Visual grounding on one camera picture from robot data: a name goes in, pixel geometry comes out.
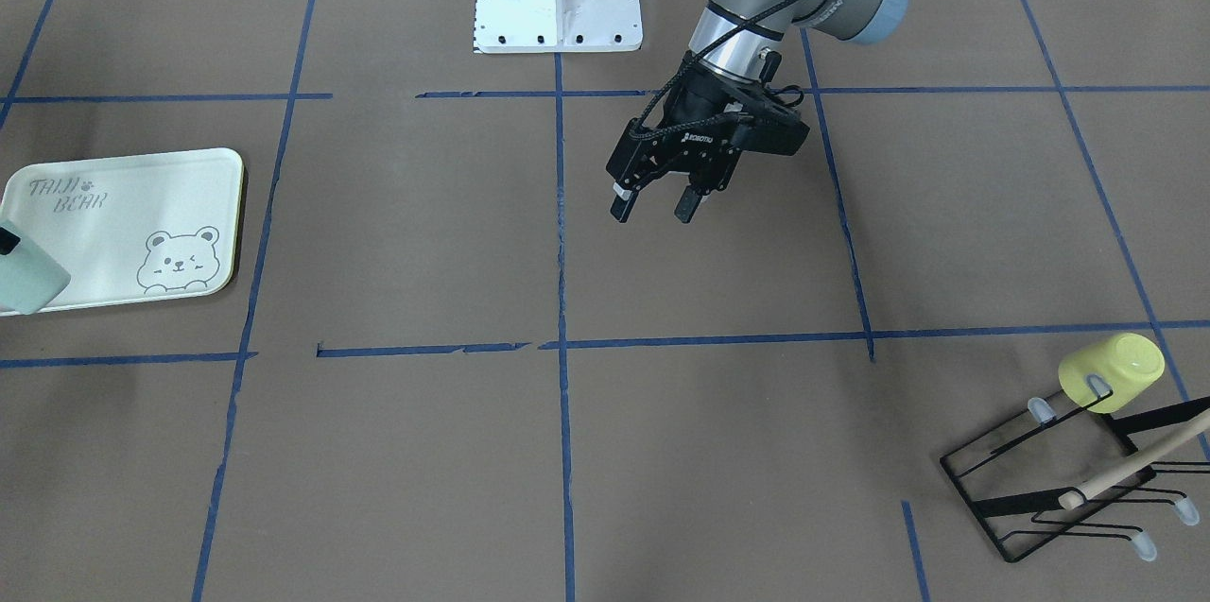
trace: tray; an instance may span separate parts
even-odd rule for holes
[[[62,312],[217,293],[235,270],[242,197],[236,151],[182,150],[22,167],[0,219],[71,274],[42,309]]]

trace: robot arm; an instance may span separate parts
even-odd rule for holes
[[[796,102],[782,102],[768,88],[786,30],[872,44],[893,33],[906,7],[908,0],[708,0],[678,71],[630,120],[609,160],[613,218],[626,222],[641,189],[678,172],[688,185],[675,214],[687,224],[710,192],[727,187],[744,151],[795,155],[809,132],[795,110],[801,89],[791,89]],[[662,118],[649,128],[661,102]]]

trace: yellow cup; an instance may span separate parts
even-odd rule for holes
[[[1164,354],[1156,343],[1135,334],[1118,334],[1068,353],[1059,364],[1059,383],[1076,405],[1089,405],[1096,394],[1085,377],[1097,374],[1113,395],[1093,405],[1094,413],[1111,413],[1130,404],[1164,374]]]

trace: cup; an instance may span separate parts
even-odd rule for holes
[[[71,274],[13,222],[0,219],[0,305],[33,314],[68,288]]]
[[[1111,413],[1142,394],[1164,374],[1164,354],[1156,343],[1135,334],[1118,334],[1079,352],[1068,353],[1059,364],[1059,383],[1077,405],[1089,405],[1096,394],[1087,378],[1097,374],[1113,395],[1093,405],[1094,413]]]

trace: black cable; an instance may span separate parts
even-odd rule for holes
[[[664,94],[667,94],[669,89],[674,88],[676,82],[679,82],[681,77],[685,76],[685,73],[687,73],[688,69],[691,69],[697,63],[701,63],[701,60],[704,59],[707,56],[709,56],[710,52],[721,47],[724,42],[730,41],[731,37],[734,37],[737,34],[743,33],[743,30],[747,30],[749,25],[759,24],[760,21],[765,21],[765,18],[773,16],[778,11],[783,11],[783,8],[790,7],[790,5],[795,2],[799,2],[799,0],[782,0],[782,2],[777,2],[773,6],[770,6],[765,11],[757,13],[756,16],[744,18],[743,21],[739,22],[738,25],[719,35],[718,39],[708,44],[708,46],[702,47],[702,50],[698,51],[696,54],[693,54],[691,58],[688,58],[687,60],[682,60],[680,68],[676,69],[674,76],[672,76],[670,80],[667,81],[666,85],[659,91],[657,91],[657,93],[652,95],[651,102],[647,103],[647,108],[644,108],[643,115],[639,115],[639,118],[635,121],[635,123],[630,123],[630,129],[627,133],[630,135],[632,140],[653,140],[653,138],[656,137],[666,137],[667,134],[672,134],[675,132],[684,132],[684,129],[686,128],[699,128],[703,127],[704,123],[718,125],[722,123],[724,121],[727,121],[727,120],[721,120],[722,116],[726,115],[726,112],[720,112],[720,115],[714,115],[711,116],[711,118],[695,120],[692,121],[692,123],[672,125],[672,127],[652,129],[652,132],[641,132],[641,133],[635,132],[635,128],[643,128],[643,125],[645,123],[645,121],[647,121],[647,116],[651,115],[651,111],[656,108],[656,104],[659,103],[659,99],[664,98]]]
[[[795,108],[795,106],[799,106],[799,104],[800,104],[800,103],[803,103],[803,102],[805,102],[805,99],[807,98],[807,93],[806,93],[806,91],[803,91],[802,88],[800,88],[800,86],[799,86],[799,85],[786,85],[786,86],[784,86],[783,88],[779,88],[779,89],[777,89],[777,91],[776,91],[776,92],[773,93],[773,95],[782,95],[782,94],[786,94],[786,93],[795,93],[795,94],[799,94],[799,98],[794,99],[794,102],[790,102],[790,103],[784,103],[784,104],[783,104],[783,106],[786,106],[786,108]]]
[[[651,129],[651,132],[635,132],[636,128],[644,127],[644,123],[646,123],[649,116],[651,115],[651,111],[653,111],[656,104],[659,103],[659,99],[664,98],[664,94],[667,94],[669,89],[674,88],[676,82],[679,82],[681,77],[685,76],[685,73],[687,73],[688,69],[691,69],[695,64],[701,63],[702,59],[709,56],[711,51],[721,47],[724,42],[730,41],[731,37],[734,37],[737,34],[743,33],[743,30],[747,30],[749,25],[759,24],[759,22],[765,21],[765,18],[768,18],[770,16],[773,16],[774,13],[783,11],[783,8],[790,7],[796,2],[799,2],[799,0],[782,0],[782,2],[774,4],[773,6],[766,8],[765,11],[761,11],[756,16],[744,18],[743,21],[739,22],[738,25],[719,35],[719,37],[715,39],[713,42],[708,44],[708,46],[702,47],[702,50],[698,51],[696,54],[693,54],[691,59],[682,60],[680,68],[676,69],[674,76],[672,76],[670,80],[667,81],[666,85],[659,91],[657,91],[657,93],[652,95],[651,102],[647,103],[647,108],[644,108],[643,112],[639,115],[639,118],[635,120],[634,123],[630,123],[630,129],[628,129],[627,134],[629,134],[632,140],[653,140],[653,138],[657,137],[668,137],[668,134],[686,132],[686,129],[691,128],[703,128],[703,127],[709,127],[709,125],[721,125],[721,123],[728,123],[728,121],[733,120],[742,120],[744,116],[742,112],[719,112],[718,115],[710,116],[710,118],[693,120],[690,121],[690,123],[670,125],[670,127]],[[799,103],[802,103],[802,99],[795,102],[794,105],[797,106]]]

